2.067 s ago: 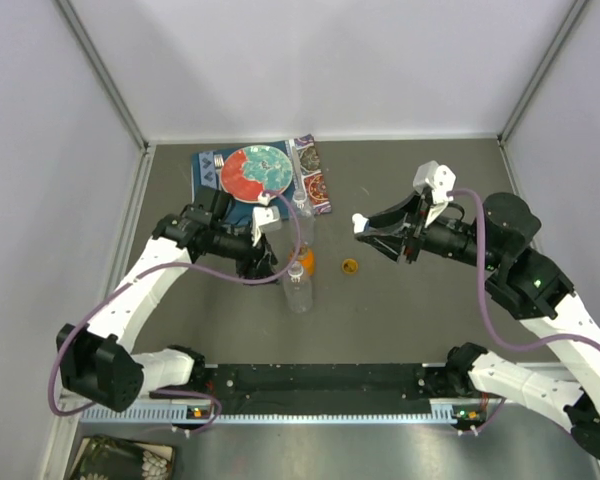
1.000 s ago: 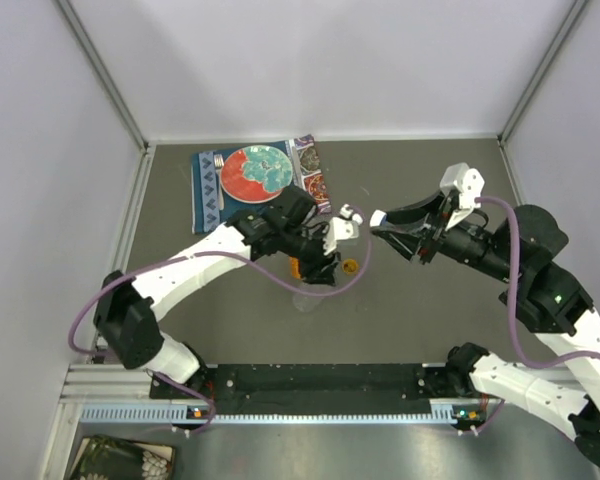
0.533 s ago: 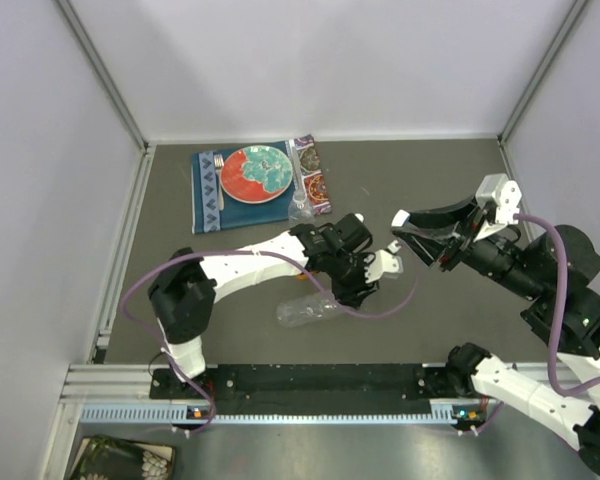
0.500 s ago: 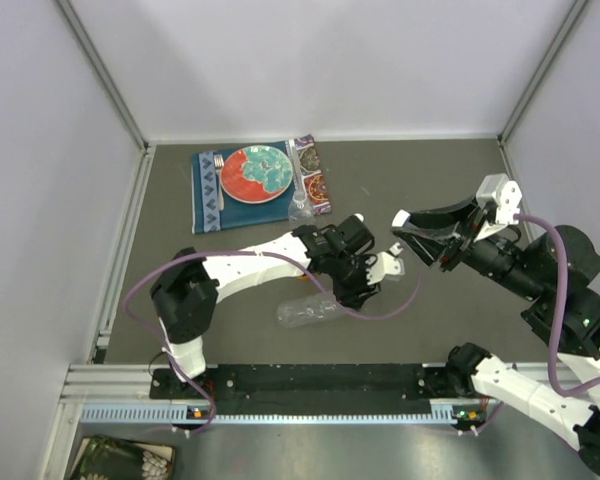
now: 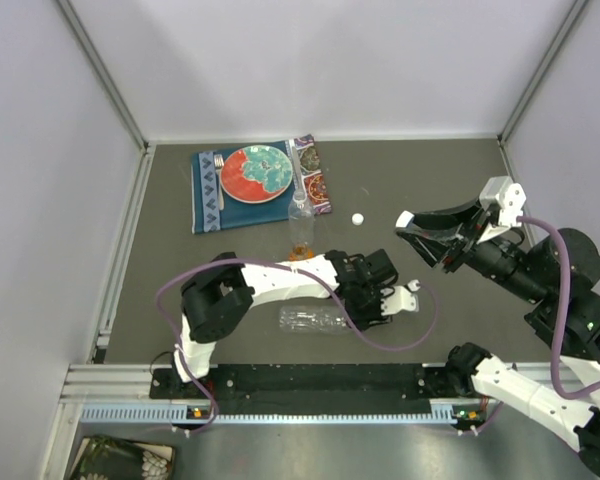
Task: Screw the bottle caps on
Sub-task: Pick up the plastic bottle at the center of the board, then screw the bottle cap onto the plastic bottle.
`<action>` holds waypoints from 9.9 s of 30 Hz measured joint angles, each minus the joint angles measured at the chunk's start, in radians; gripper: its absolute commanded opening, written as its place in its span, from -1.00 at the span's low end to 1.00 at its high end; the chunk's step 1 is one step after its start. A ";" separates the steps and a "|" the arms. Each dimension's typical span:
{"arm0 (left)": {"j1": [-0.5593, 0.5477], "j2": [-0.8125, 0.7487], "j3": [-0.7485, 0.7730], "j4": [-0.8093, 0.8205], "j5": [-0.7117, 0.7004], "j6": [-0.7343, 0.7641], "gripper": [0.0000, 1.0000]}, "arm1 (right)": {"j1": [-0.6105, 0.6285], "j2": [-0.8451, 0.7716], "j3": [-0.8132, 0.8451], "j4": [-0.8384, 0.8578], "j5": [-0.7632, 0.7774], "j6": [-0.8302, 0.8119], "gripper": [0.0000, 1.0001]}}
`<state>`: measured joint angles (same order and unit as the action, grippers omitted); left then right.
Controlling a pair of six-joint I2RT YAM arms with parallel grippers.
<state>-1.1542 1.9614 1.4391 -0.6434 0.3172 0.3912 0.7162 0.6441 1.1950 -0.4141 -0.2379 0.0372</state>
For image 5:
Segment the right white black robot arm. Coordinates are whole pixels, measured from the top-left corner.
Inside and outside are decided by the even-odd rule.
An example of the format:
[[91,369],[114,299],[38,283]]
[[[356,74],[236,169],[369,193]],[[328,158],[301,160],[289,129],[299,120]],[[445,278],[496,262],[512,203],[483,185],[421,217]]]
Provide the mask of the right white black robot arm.
[[600,478],[600,253],[573,228],[523,215],[515,200],[474,200],[434,212],[404,211],[395,234],[431,267],[467,266],[531,304],[526,323],[551,351],[549,386],[474,344],[446,362],[456,394],[504,403],[558,436]]

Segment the orange bottle cap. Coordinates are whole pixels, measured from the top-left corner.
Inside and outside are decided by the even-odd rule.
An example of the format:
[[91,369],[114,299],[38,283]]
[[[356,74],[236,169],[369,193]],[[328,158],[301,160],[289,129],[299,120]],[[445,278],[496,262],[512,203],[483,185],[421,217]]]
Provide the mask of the orange bottle cap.
[[415,215],[412,212],[404,210],[400,213],[395,222],[396,229],[405,229],[407,228],[413,221]]

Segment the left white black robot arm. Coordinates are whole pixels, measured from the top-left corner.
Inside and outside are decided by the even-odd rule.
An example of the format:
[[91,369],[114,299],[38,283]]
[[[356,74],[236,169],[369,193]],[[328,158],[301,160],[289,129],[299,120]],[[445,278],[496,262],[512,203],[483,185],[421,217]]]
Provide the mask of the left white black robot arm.
[[172,384],[185,396],[200,394],[216,343],[254,307],[297,298],[326,299],[334,292],[353,324],[364,331],[417,305],[409,290],[395,285],[397,279],[383,249],[369,256],[330,250],[270,266],[225,263],[196,273],[180,289],[182,331]]

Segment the white bottle cap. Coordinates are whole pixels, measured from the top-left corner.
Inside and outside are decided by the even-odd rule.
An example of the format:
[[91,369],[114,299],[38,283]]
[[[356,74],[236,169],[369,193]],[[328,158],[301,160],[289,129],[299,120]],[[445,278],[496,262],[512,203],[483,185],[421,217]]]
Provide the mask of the white bottle cap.
[[364,222],[364,216],[360,213],[354,213],[351,220],[354,225],[361,225]]

